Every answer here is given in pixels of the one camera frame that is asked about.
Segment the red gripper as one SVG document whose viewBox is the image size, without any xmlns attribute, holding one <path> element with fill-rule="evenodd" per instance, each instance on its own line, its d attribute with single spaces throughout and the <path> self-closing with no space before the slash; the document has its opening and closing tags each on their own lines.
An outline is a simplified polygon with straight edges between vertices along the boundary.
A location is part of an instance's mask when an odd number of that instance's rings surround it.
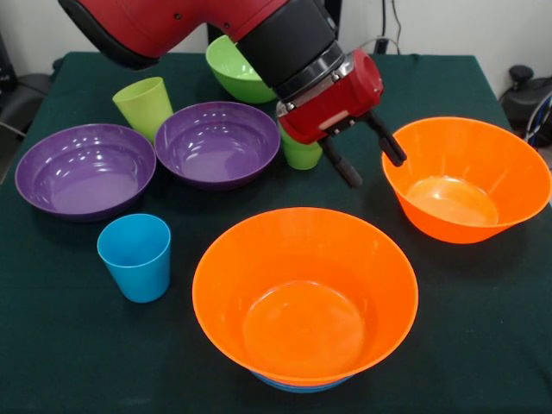
<svg viewBox="0 0 552 414">
<path fill-rule="evenodd" d="M 277 103 L 279 124 L 295 141 L 311 144 L 322 139 L 322 150 L 350 188 L 359 188 L 362 177 L 336 150 L 327 133 L 348 117 L 366 114 L 366 124 L 378 136 L 379 146 L 394 166 L 407 160 L 387 126 L 370 111 L 380 103 L 384 92 L 380 71 L 373 59 L 361 49 L 348 53 L 337 69 L 320 84 L 289 103 Z"/>
</svg>

